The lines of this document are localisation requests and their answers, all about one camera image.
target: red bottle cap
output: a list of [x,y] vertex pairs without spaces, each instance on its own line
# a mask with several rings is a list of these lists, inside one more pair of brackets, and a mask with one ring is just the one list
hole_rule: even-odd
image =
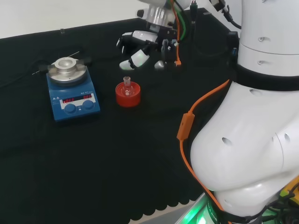
[[123,88],[125,83],[119,83],[115,88],[116,93],[116,102],[122,107],[134,107],[140,103],[141,95],[140,95],[140,86],[137,83],[130,82],[131,86],[134,89],[134,93],[130,96],[126,96],[123,92]]

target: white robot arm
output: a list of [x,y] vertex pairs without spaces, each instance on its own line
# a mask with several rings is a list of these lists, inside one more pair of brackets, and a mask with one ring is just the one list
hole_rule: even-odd
[[196,176],[233,215],[260,213],[299,175],[298,7],[242,0],[238,76],[253,82],[231,84],[192,144]]

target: green cable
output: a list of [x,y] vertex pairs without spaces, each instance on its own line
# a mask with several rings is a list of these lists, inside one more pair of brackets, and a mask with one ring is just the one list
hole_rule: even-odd
[[181,23],[182,23],[182,25],[183,25],[183,33],[182,33],[182,36],[180,37],[180,41],[182,41],[182,40],[184,39],[185,35],[186,35],[186,24],[185,24],[185,21],[184,21],[182,15],[181,15],[180,11],[179,11],[178,9],[176,9],[175,7],[174,7],[174,9],[176,10],[177,15],[178,15],[178,17],[179,17],[179,19],[181,20]]

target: red led display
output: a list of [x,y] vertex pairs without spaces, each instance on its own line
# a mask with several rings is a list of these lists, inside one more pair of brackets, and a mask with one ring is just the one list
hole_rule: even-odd
[[77,100],[81,100],[81,99],[88,99],[88,98],[91,98],[91,97],[92,97],[91,94],[87,94],[87,95],[84,95],[84,96],[79,96],[79,97],[72,97],[72,98],[68,98],[68,99],[63,99],[62,102],[65,104],[65,103],[70,103],[70,102],[77,101]]

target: screw hole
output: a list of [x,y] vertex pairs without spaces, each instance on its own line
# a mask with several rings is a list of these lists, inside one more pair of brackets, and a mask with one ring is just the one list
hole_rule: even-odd
[[254,96],[256,96],[256,97],[260,97],[260,96],[262,95],[262,92],[259,91],[259,90],[251,89],[251,90],[249,90],[249,91],[250,91],[250,93],[251,93],[252,95],[254,95]]
[[287,133],[285,133],[285,140],[287,142],[291,142],[290,136]]
[[222,138],[222,141],[224,144],[226,144],[227,146],[232,146],[233,143],[231,142],[231,140],[227,139],[227,138]]

